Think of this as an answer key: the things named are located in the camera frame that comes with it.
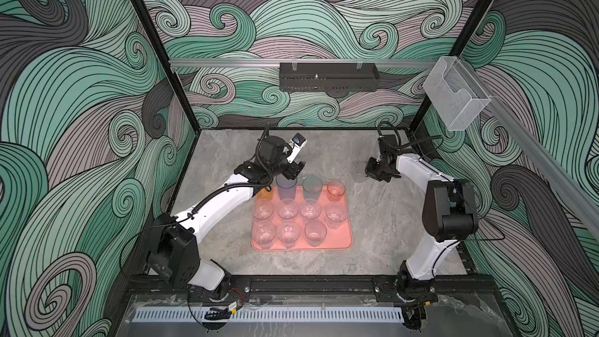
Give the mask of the blue plastic cup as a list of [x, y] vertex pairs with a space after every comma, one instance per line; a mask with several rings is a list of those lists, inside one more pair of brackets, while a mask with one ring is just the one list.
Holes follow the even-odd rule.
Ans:
[[284, 175], [277, 175], [275, 178], [276, 186], [278, 188], [279, 199], [294, 200], [296, 198], [296, 179], [288, 179]]

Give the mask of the green plastic cup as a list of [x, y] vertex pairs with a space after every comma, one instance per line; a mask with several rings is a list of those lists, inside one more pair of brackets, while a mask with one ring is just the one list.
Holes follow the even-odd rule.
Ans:
[[305, 200], [317, 201], [321, 196], [323, 182], [316, 176], [307, 176], [302, 182], [302, 189]]

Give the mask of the clear glass front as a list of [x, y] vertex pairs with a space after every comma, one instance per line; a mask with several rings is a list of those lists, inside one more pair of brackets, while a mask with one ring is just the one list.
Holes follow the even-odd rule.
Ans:
[[280, 201], [277, 214], [281, 219], [291, 220], [299, 214], [299, 204], [294, 199], [286, 198]]

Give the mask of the pink tray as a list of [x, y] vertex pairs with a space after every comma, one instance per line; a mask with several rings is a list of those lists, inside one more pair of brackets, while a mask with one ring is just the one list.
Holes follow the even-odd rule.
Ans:
[[[252, 231], [253, 231], [253, 226], [254, 226], [254, 222], [255, 222], [255, 220], [254, 220], [253, 224], [252, 224], [252, 229], [251, 229], [251, 246], [256, 251], [260, 251], [260, 252], [266, 252], [266, 251], [271, 251], [271, 252], [276, 252], [276, 251], [318, 251], [318, 250], [321, 250], [321, 251], [345, 251], [353, 246], [353, 232], [352, 232], [351, 222], [349, 220], [348, 203], [347, 203], [347, 200], [345, 197], [343, 197], [343, 199], [341, 199], [341, 201], [331, 202], [327, 198], [326, 191], [321, 193], [321, 196], [318, 199], [318, 202], [322, 207], [321, 215], [316, 220], [320, 220], [324, 224], [326, 224], [325, 223], [325, 218], [326, 218], [325, 209], [328, 204], [332, 204], [332, 203], [343, 204], [348, 211], [348, 218], [342, 224], [342, 226], [338, 229], [330, 229], [326, 224], [328, 233], [327, 233], [327, 237], [325, 238], [324, 242], [318, 247], [312, 247], [307, 243], [307, 239], [304, 234], [304, 228], [307, 223], [305, 223], [303, 221], [302, 216], [300, 215], [300, 211], [299, 211], [299, 214], [294, 219], [291, 219], [291, 220], [281, 219], [277, 214], [278, 205], [281, 201], [279, 199], [278, 188], [274, 187], [272, 189], [272, 191], [273, 191], [274, 196], [273, 196], [273, 199], [271, 200], [271, 202], [274, 204], [275, 211], [274, 211], [274, 215], [273, 215], [273, 220], [271, 220], [270, 222], [273, 222], [276, 225], [276, 228], [278, 229], [278, 227], [281, 225], [281, 223], [283, 221], [294, 221], [299, 225], [301, 234], [300, 234], [299, 240], [297, 241], [296, 245], [292, 248], [285, 248], [284, 246], [282, 246], [281, 242], [279, 241], [279, 238], [277, 237], [272, 248], [260, 249], [259, 246], [257, 246], [257, 244], [253, 243], [253, 239], [252, 239]], [[301, 187], [296, 188], [296, 198], [294, 200], [297, 202], [297, 204], [299, 204], [299, 208], [304, 203], [305, 199], [304, 199], [304, 195], [303, 195], [303, 189]]]

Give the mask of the pink short cup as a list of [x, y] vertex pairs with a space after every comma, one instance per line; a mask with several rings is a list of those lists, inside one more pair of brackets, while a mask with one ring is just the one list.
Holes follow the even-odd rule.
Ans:
[[346, 193], [346, 185], [338, 179], [331, 180], [327, 185], [327, 198], [331, 202], [341, 201]]

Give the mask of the yellow plastic cup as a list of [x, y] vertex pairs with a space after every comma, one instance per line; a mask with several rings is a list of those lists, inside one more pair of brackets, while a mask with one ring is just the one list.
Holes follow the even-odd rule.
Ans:
[[257, 194], [257, 199], [258, 200], [268, 200], [271, 201], [273, 199], [273, 191], [272, 189], [262, 189], [258, 194]]

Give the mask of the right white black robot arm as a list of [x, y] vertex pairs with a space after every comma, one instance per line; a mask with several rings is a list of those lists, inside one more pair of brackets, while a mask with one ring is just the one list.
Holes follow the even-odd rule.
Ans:
[[406, 177], [424, 191], [421, 221], [425, 233], [413, 254], [402, 263], [400, 288], [431, 281], [449, 253], [478, 230], [472, 183], [443, 173], [416, 154], [369, 158], [364, 171], [377, 181]]

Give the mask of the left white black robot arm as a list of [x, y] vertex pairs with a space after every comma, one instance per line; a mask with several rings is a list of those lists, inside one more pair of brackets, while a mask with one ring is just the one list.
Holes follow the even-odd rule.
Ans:
[[199, 243], [226, 215], [255, 197], [277, 175], [295, 180], [304, 167], [304, 162], [287, 160], [271, 169], [257, 162], [239, 165], [223, 186], [204, 200], [175, 216], [164, 214], [155, 221], [149, 233], [148, 267], [174, 289], [218, 289], [225, 281], [226, 270], [213, 260], [201, 259]]

